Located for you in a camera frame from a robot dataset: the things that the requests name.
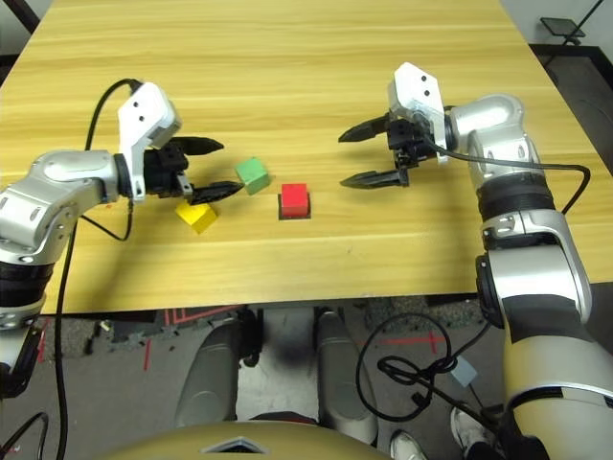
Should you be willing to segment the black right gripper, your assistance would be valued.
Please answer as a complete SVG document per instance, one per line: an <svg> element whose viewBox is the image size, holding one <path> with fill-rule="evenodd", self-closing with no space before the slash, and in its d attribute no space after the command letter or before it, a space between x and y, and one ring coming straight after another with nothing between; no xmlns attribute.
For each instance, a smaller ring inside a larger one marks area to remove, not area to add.
<svg viewBox="0 0 613 460"><path fill-rule="evenodd" d="M436 149L432 147L430 124L422 114L415 115L412 120L384 114L350 127L339 136L338 142L362 142L386 131L388 148L393 153L396 168L387 172L357 173L343 179L340 182L342 186L354 189L407 187L409 170L437 155Z"/></svg>

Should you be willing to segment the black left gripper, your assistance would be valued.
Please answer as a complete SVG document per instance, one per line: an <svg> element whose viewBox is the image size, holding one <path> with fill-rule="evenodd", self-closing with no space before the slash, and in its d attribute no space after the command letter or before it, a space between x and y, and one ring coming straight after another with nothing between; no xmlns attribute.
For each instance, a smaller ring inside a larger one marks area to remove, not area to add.
<svg viewBox="0 0 613 460"><path fill-rule="evenodd" d="M189 167L186 155L206 155L223 150L220 142L197 136L180 136L171 139L176 145L161 149L148 149L144 154L144 179L146 194L191 199L191 205L209 204L232 196L243 188L235 181L219 181L204 187L193 188L185 170Z"/></svg>

